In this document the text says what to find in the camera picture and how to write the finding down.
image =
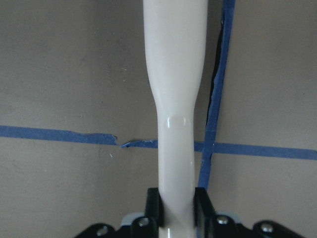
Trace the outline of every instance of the white plastic object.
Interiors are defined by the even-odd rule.
[[[143,0],[148,75],[158,115],[159,238],[193,238],[194,106],[206,44],[207,0]]]

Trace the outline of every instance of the white handle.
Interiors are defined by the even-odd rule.
[[[160,238],[193,238],[194,106],[206,44],[207,0],[143,0],[148,75],[158,114]]]

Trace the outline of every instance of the metal screw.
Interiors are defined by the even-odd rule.
[[[104,226],[97,231],[97,236],[101,237],[108,233],[108,227]]]
[[[146,227],[150,223],[147,217],[143,217],[139,220],[138,224],[140,227]]]
[[[272,233],[273,232],[273,226],[269,223],[263,223],[261,225],[261,230],[264,232]]]
[[[217,217],[217,222],[219,224],[226,225],[226,224],[228,224],[229,220],[226,216],[219,216],[219,217]]]

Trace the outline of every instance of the blue painter's tape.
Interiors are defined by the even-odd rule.
[[[220,154],[317,160],[317,151],[309,149],[215,143],[213,152]]]
[[[220,108],[220,101],[223,88],[224,72],[226,68],[230,34],[232,29],[233,12],[235,0],[224,0],[222,7],[222,42],[220,61],[214,78],[214,88],[211,95],[211,105],[208,110],[208,119],[205,132],[202,166],[199,174],[199,187],[207,189],[211,171],[211,157],[213,153],[213,146],[216,137],[216,129],[218,124],[218,115]]]
[[[131,141],[121,145],[121,147],[144,147],[144,148],[157,148],[158,140],[138,140]],[[202,152],[204,144],[202,142],[194,142],[194,149],[197,152]]]
[[[5,125],[0,125],[0,136],[35,140],[54,140],[100,145],[117,145],[116,137],[111,134],[80,134],[68,130],[39,129]]]

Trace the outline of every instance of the floor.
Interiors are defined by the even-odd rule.
[[[216,143],[317,150],[317,3],[286,2],[236,2]],[[210,1],[196,141],[205,136],[221,6]],[[0,137],[0,237],[118,228],[158,185],[156,149],[119,146],[157,137],[142,1],[4,0],[1,8],[0,129],[102,133],[116,145]],[[217,210],[248,227],[272,219],[315,236],[316,160],[214,153],[211,164]]]

